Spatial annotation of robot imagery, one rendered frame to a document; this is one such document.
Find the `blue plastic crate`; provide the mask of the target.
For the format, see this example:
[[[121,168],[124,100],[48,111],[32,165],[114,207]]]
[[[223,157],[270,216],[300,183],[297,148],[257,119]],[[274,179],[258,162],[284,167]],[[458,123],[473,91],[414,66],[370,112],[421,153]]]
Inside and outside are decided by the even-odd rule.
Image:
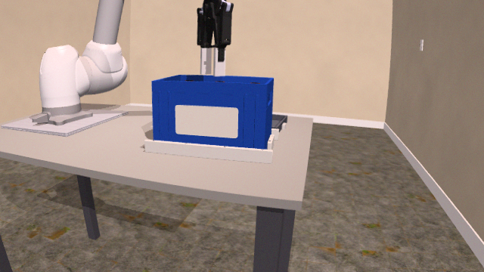
[[[155,103],[154,140],[267,150],[273,90],[267,77],[170,76]]]

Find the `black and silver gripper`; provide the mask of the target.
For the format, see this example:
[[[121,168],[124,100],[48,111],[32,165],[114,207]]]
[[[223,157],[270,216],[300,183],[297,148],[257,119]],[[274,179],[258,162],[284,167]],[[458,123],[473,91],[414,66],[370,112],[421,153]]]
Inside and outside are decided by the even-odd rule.
[[[226,0],[203,0],[203,7],[197,9],[197,45],[201,47],[201,75],[211,74],[211,48],[214,48],[213,76],[225,76],[225,50],[231,44],[233,7],[234,4]],[[213,33],[215,44],[211,45]]]

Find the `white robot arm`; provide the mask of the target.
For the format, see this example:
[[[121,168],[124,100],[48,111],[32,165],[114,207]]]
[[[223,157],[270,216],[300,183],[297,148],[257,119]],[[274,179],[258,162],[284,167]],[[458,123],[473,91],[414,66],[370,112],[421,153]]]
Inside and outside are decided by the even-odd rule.
[[[99,0],[93,40],[81,57],[70,45],[44,53],[39,70],[42,113],[33,118],[35,124],[64,125],[92,117],[92,112],[81,109],[80,97],[124,83],[128,66],[116,42],[124,1]]]

